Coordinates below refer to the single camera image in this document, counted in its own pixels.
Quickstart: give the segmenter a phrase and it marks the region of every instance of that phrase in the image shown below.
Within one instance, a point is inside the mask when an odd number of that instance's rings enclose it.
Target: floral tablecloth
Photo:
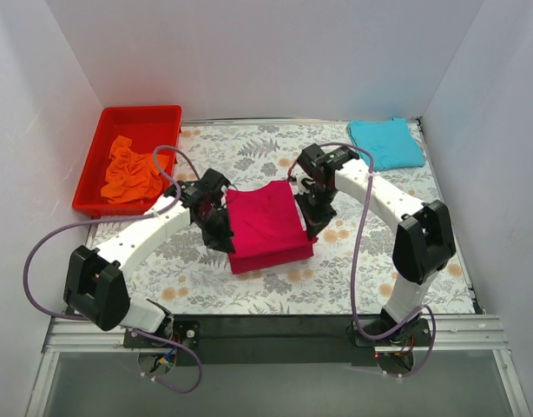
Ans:
[[[424,144],[417,124],[413,137]],[[258,189],[286,177],[301,149],[313,142],[350,142],[344,123],[241,124],[185,128],[180,148],[202,173],[215,168],[239,190]],[[180,159],[174,177],[194,178]],[[426,201],[438,198],[428,163],[423,168],[381,173],[405,192]],[[225,254],[203,246],[194,225],[161,245],[127,280],[128,291],[158,301],[178,314],[343,314],[350,311],[350,266],[362,205],[339,194],[336,218],[320,235],[314,257],[274,268],[232,275]],[[103,224],[92,246],[125,228]],[[377,216],[369,214],[359,257],[356,287],[361,313],[378,313],[392,293],[393,235]],[[455,257],[434,281],[425,302],[438,313],[473,313],[470,294]]]

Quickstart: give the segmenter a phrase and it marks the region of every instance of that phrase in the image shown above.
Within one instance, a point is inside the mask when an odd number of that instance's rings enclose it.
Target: red cloth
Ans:
[[[313,244],[301,226],[292,188],[272,181],[255,191],[227,192],[227,210],[235,253],[234,274],[300,261],[313,256]]]

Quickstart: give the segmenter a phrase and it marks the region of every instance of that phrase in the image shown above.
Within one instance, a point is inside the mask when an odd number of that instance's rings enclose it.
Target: white wall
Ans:
[[[70,204],[101,104],[43,0],[0,0],[0,416],[25,413],[49,318],[27,302],[33,244],[76,216]],[[43,248],[36,297],[62,309],[69,253],[85,231]]]
[[[484,2],[424,129],[477,296],[500,315],[533,413],[533,2]]]
[[[47,0],[105,106],[420,116],[482,0]]]

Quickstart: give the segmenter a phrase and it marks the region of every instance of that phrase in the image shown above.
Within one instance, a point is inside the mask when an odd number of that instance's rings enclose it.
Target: robotic arm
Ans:
[[[310,239],[336,215],[331,203],[338,191],[365,201],[370,174],[347,147],[326,154],[319,145],[311,145],[302,151],[298,164],[305,174],[297,178],[300,194],[295,199]],[[201,228],[207,247],[234,252],[234,234],[222,205],[230,181],[209,169],[198,181],[178,184],[181,198],[170,210],[158,214],[174,201],[175,186],[149,210],[155,213],[153,218],[133,223],[95,249],[80,246],[70,257],[63,299],[100,329],[123,326],[171,338],[174,317],[153,301],[130,298],[124,278],[191,223]],[[381,313],[385,327],[391,328],[422,303],[437,272],[456,248],[448,209],[439,201],[427,204],[374,176],[371,210],[396,235],[392,259],[399,277]]]

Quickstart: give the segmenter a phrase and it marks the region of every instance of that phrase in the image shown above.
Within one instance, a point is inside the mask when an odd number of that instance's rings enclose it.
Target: folded blue towel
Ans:
[[[387,122],[353,121],[348,125],[354,145],[371,152],[374,169],[422,167],[423,152],[409,133],[405,119],[391,119]],[[368,164],[369,158],[361,154]]]

